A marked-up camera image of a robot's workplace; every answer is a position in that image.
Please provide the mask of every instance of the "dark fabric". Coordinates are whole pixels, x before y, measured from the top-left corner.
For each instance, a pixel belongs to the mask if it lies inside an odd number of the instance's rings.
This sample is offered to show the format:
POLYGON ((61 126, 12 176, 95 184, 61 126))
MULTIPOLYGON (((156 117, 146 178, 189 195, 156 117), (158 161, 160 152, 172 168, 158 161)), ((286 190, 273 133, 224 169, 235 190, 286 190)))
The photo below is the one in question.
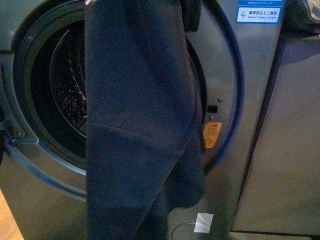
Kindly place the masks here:
MULTIPOLYGON (((0 105, 0 124, 5 120, 5 114, 4 111, 0 105)), ((5 131, 1 131, 0 129, 0 165, 2 163, 2 159, 4 157, 4 151, 5 151, 5 131)))
POLYGON ((177 0, 85 10, 90 240, 166 239, 205 190, 202 109, 177 0))
POLYGON ((184 31, 195 32, 198 30, 201 16, 202 0, 180 0, 184 31))

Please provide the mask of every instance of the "washing machine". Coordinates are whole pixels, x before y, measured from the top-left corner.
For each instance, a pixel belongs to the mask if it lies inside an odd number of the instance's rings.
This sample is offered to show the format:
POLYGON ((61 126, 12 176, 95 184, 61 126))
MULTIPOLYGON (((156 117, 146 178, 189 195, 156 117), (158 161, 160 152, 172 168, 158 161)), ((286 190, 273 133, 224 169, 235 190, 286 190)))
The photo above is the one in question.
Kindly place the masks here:
MULTIPOLYGON (((84 7, 82 0, 0 3, 7 153, 0 188, 25 240, 86 239, 84 7)), ((186 34, 204 112, 207 189, 196 206, 170 213, 168 240, 229 237, 284 7, 282 0, 205 0, 198 31, 186 34), (199 213, 212 217, 208 232, 194 232, 199 213)))

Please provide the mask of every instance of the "wooden floor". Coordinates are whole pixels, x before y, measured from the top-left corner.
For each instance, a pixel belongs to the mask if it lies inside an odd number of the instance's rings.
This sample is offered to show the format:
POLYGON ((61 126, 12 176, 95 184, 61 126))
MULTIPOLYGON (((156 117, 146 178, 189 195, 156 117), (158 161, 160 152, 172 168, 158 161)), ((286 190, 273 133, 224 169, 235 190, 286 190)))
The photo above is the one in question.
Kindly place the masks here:
POLYGON ((0 190, 0 240, 24 240, 0 190))
MULTIPOLYGON (((310 240, 308 237, 231 233, 236 240, 310 240)), ((24 240, 0 190, 0 240, 24 240)))

